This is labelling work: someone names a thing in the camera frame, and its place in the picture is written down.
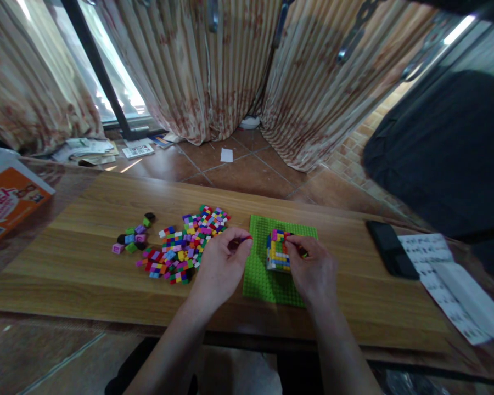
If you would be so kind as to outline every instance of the pink lego brick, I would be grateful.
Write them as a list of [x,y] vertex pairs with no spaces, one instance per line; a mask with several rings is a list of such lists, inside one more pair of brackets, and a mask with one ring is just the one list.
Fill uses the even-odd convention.
[[122,253],[124,249],[125,249],[125,245],[124,244],[119,244],[119,243],[115,243],[111,247],[111,251],[113,253],[116,253],[116,254]]
[[145,242],[147,240],[147,236],[145,234],[136,235],[136,242]]

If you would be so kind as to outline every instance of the green lego brick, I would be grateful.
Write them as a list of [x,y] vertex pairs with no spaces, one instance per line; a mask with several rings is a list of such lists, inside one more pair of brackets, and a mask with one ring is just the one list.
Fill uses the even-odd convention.
[[267,236],[273,229],[285,230],[302,236],[318,239],[317,229],[290,222],[251,216],[249,232],[253,238],[251,255],[247,258],[243,279],[243,296],[268,302],[305,307],[288,273],[266,269]]
[[134,243],[130,243],[125,247],[125,250],[129,253],[134,253],[137,251],[137,246]]

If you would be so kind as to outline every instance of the curtain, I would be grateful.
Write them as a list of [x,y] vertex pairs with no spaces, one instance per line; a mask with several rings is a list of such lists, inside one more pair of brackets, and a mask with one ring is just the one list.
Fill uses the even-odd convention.
[[436,10],[379,2],[359,45],[337,55],[363,2],[295,1],[262,104],[262,134],[291,167],[310,171],[399,84],[432,28]]
[[263,80],[280,1],[104,0],[97,13],[160,127],[199,145],[229,137]]
[[99,113],[43,0],[0,1],[0,140],[27,155],[104,138]]

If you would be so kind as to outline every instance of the person's right hand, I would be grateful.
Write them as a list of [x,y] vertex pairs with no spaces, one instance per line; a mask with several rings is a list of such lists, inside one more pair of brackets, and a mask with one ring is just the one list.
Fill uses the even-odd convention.
[[[285,245],[293,281],[307,307],[329,307],[335,304],[337,260],[312,237],[288,236]],[[298,245],[305,248],[307,257],[300,256]]]

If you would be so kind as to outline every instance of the smartphone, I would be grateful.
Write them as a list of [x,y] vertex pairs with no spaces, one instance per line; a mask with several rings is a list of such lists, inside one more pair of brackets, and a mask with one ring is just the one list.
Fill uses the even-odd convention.
[[377,221],[366,221],[366,227],[379,250],[386,269],[391,275],[409,280],[419,280],[419,273],[406,255],[391,225]]

